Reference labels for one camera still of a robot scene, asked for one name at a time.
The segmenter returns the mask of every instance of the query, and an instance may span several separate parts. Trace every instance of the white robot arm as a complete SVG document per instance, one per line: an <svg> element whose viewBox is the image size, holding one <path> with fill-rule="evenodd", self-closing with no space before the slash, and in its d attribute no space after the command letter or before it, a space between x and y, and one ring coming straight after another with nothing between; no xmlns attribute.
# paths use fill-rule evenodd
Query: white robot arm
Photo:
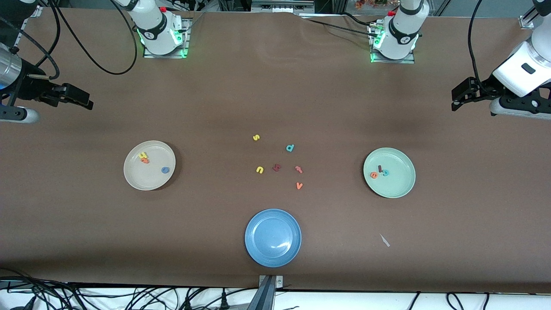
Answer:
<svg viewBox="0 0 551 310"><path fill-rule="evenodd" d="M128 11L138 27L140 38L153 54L166 55L182 45L182 18L160 10L155 0L115 0Z"/></svg>
<svg viewBox="0 0 551 310"><path fill-rule="evenodd" d="M38 42L14 25L20 25L30 17L36 6L36 0L0 0L0 22L15 32L19 31L46 53ZM51 82L59 76L59 70L56 70L54 76L48 77L39 65L19 57L18 51L17 47L10 48L0 42L0 122L29 124L39 120L35 110L16 106L16 99L36 100L53 107L59 103L71 103L87 110L93 108L94 102L87 92L69 83L58 85Z"/></svg>
<svg viewBox="0 0 551 310"><path fill-rule="evenodd" d="M532 0L543 22L485 81L469 77L452 90L452 111L492 100L490 112L551 120L551 0Z"/></svg>
<svg viewBox="0 0 551 310"><path fill-rule="evenodd" d="M428 15L427 0L400 1L396 15L387 16L381 21L381 37L375 41L373 48L392 60L405 58L415 48L419 29Z"/></svg>

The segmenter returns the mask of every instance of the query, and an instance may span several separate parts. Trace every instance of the plate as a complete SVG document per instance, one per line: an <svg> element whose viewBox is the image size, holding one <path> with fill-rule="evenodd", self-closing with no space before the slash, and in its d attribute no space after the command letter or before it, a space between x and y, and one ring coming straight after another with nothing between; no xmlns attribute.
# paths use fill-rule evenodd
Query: plate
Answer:
<svg viewBox="0 0 551 310"><path fill-rule="evenodd" d="M281 267L292 261L300 249L302 235L295 218L279 209L255 215L245 231L249 255L266 267Z"/></svg>
<svg viewBox="0 0 551 310"><path fill-rule="evenodd" d="M140 154L145 152L149 163L143 163ZM133 148L125 159L126 181L135 189L154 190L163 186L174 173L176 156L166 143L147 141Z"/></svg>
<svg viewBox="0 0 551 310"><path fill-rule="evenodd" d="M407 155L395 148L384 147L374 150L365 159L364 178L377 194L400 198L413 188L415 168Z"/></svg>

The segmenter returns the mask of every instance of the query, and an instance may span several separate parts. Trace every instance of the table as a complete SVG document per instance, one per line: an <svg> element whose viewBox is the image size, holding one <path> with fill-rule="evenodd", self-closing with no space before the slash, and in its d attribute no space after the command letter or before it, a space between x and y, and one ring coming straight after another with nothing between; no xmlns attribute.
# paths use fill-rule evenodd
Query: table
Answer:
<svg viewBox="0 0 551 310"><path fill-rule="evenodd" d="M66 12L99 63L128 66L132 40L116 11ZM44 46L50 13L27 27ZM19 101L41 121L0 124L0 264L117 284L246 287L282 274L296 289L548 292L549 123L491 117L488 102L451 112L451 89L472 75L467 27L428 18L416 64L389 65L370 63L362 35L292 14L207 13L187 59L139 58L123 76L93 66L63 27L58 81L89 92L94 110ZM477 20L481 76L529 33L514 19ZM31 62L41 56L20 47ZM122 164L147 140L174 149L177 171L141 192ZM403 198L363 179L380 147L415 165ZM279 269L244 246L249 219L267 208L302 229L298 256Z"/></svg>

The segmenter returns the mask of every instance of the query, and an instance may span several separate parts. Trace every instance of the white plate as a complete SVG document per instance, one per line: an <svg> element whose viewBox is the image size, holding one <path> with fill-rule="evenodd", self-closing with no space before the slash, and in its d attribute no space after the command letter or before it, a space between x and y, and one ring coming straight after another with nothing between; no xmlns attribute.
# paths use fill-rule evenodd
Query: white plate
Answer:
<svg viewBox="0 0 551 310"><path fill-rule="evenodd" d="M145 152L148 164L141 161L139 155ZM163 167L169 172L163 173ZM163 186L174 173L176 156L166 143L147 141L133 148L125 159L124 173L126 182L139 190L154 190Z"/></svg>

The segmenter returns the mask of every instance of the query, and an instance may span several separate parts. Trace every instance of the blue plate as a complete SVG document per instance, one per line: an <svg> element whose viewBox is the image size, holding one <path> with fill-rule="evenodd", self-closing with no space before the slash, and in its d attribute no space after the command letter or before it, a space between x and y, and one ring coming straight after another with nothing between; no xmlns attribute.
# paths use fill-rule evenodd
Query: blue plate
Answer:
<svg viewBox="0 0 551 310"><path fill-rule="evenodd" d="M291 262L300 249L299 224L287 212L267 209L255 215L245 231L249 255L266 267L281 267Z"/></svg>

